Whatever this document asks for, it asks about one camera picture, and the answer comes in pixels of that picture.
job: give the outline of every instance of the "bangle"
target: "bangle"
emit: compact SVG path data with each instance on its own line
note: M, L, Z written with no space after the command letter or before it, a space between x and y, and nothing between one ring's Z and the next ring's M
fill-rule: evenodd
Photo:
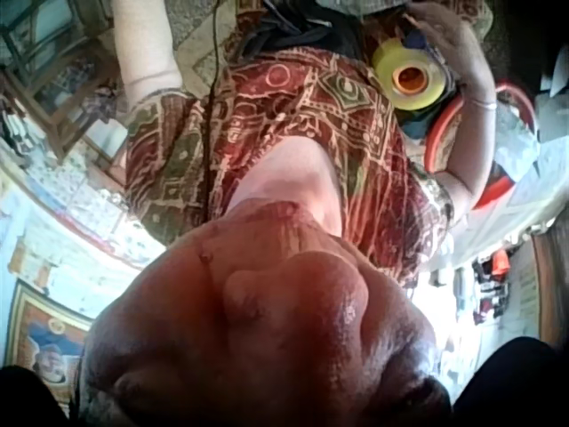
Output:
M479 100L475 100L473 98L467 98L466 101L480 107L481 109L487 109L489 111L495 111L498 108L498 102L482 102Z

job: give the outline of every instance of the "neck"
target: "neck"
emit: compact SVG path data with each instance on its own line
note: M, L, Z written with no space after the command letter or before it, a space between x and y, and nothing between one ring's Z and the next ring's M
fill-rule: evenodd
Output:
M228 211L252 199L287 201L303 206L327 233L341 236L341 199L336 174L316 142L288 137L245 175Z

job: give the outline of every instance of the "poster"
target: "poster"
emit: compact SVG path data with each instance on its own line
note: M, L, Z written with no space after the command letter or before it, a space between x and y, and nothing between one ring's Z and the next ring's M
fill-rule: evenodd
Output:
M6 365L34 371L68 413L92 320L48 300L22 280L10 315Z

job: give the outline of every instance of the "sleeve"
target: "sleeve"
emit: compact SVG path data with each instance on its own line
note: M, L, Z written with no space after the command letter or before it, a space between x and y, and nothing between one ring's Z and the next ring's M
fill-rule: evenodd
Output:
M453 222L453 202L435 177L408 161L408 206L400 280L415 276L419 266L437 252Z
M153 93L128 120L125 198L163 245L200 225L203 109L181 90Z

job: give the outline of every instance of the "nose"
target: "nose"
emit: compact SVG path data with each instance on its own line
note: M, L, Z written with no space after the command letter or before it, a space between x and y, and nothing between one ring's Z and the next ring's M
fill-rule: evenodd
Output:
M250 337L297 350L307 342L332 352L359 348L367 298L357 268L326 252L296 254L270 270L236 272L223 289L236 341Z

